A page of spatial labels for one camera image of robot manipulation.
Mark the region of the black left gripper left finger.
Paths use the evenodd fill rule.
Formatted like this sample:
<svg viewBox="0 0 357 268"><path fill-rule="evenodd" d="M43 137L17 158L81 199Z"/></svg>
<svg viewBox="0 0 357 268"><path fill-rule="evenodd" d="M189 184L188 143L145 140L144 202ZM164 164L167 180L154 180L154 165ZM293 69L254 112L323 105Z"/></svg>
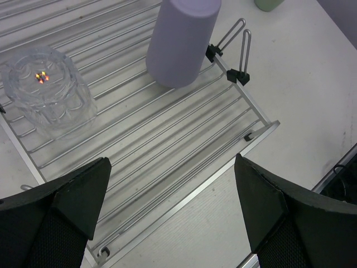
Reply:
<svg viewBox="0 0 357 268"><path fill-rule="evenodd" d="M80 267L111 173L100 157L1 199L1 267Z"/></svg>

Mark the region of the lavender plastic cup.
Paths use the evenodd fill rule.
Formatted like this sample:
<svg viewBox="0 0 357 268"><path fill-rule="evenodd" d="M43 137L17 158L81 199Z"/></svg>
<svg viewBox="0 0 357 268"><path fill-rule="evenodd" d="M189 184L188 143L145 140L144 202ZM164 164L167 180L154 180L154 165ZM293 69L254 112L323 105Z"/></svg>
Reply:
<svg viewBox="0 0 357 268"><path fill-rule="evenodd" d="M182 88L196 80L220 8L221 0L162 1L146 54L158 84Z"/></svg>

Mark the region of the light green plastic cup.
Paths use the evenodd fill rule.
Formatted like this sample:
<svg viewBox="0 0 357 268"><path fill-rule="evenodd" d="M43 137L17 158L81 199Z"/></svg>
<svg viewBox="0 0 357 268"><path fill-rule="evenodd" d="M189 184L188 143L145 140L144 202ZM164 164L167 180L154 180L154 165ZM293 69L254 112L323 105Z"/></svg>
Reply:
<svg viewBox="0 0 357 268"><path fill-rule="evenodd" d="M283 2L284 0L254 0L254 4L264 12L273 11Z"/></svg>

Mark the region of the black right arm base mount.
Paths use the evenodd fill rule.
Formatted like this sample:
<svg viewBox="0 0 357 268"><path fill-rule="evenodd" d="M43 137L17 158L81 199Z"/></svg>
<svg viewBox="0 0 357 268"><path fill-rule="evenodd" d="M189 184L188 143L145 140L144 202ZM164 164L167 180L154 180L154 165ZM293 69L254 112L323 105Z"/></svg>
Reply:
<svg viewBox="0 0 357 268"><path fill-rule="evenodd" d="M321 194L345 203L356 204L356 164L337 164L333 168L334 178Z"/></svg>

